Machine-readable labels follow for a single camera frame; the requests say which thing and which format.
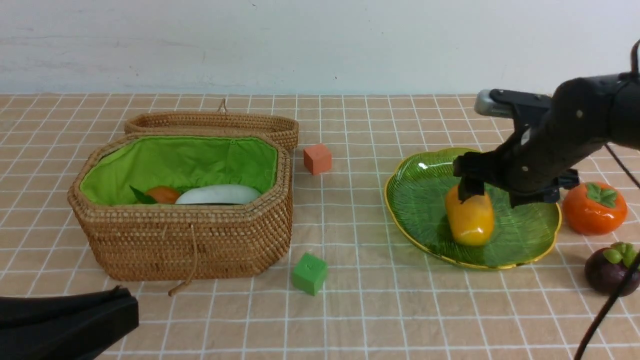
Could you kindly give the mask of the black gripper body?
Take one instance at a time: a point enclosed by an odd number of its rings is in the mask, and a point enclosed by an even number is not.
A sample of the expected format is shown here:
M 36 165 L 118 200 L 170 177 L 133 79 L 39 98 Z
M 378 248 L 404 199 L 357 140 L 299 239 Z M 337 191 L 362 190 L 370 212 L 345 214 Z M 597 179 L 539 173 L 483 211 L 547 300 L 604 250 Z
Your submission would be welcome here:
M 454 175 L 506 192 L 533 192 L 604 146 L 612 100 L 612 76 L 567 80 L 554 91 L 539 126 L 513 130 L 492 151 L 460 155 Z

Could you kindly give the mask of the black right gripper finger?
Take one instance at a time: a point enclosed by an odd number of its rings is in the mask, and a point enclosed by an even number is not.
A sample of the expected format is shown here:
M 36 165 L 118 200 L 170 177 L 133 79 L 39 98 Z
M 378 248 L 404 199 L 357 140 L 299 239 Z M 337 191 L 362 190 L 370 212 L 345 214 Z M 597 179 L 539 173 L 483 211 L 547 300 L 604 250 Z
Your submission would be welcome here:
M 509 191 L 510 207 L 516 208 L 534 203 L 556 204 L 560 200 L 560 190 L 571 190 L 580 185 L 579 173 L 575 169 L 563 171 L 559 176 L 537 186 L 535 191 L 518 193 Z

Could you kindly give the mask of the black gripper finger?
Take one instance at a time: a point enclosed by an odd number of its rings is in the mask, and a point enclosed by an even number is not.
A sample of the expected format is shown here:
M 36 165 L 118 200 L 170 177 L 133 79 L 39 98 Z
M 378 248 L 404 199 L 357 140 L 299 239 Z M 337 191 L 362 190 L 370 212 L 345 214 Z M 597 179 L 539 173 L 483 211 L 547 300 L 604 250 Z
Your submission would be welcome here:
M 458 184 L 458 200 L 461 203 L 476 197 L 485 195 L 485 183 L 477 178 L 462 176 Z

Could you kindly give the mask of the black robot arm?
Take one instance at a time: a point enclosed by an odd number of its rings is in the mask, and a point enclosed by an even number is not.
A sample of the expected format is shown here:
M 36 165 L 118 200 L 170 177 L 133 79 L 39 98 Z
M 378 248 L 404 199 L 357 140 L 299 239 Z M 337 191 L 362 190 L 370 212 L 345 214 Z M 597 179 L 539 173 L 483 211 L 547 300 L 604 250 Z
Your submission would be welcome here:
M 3 360 L 637 360 L 639 76 L 1 96 Z

